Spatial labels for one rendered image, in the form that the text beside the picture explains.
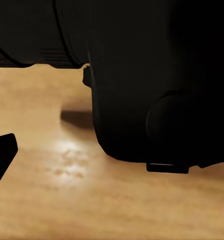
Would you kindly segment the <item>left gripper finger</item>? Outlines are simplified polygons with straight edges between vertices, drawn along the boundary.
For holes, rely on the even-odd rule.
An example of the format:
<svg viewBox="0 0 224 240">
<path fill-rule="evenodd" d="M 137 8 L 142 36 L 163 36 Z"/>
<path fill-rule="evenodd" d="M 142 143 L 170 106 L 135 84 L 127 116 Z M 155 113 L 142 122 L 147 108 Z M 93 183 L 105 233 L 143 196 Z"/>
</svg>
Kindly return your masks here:
<svg viewBox="0 0 224 240">
<path fill-rule="evenodd" d="M 13 133 L 0 136 L 0 180 L 17 152 L 17 142 Z"/>
</svg>

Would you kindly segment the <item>digital camera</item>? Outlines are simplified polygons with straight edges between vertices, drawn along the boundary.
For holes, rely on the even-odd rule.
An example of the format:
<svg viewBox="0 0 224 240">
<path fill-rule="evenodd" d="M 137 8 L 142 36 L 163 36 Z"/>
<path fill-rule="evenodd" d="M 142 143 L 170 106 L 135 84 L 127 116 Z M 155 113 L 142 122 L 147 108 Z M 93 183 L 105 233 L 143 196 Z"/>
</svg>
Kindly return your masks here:
<svg viewBox="0 0 224 240">
<path fill-rule="evenodd" d="M 86 63 L 109 156 L 180 174 L 224 162 L 224 0 L 0 0 L 0 68 Z"/>
</svg>

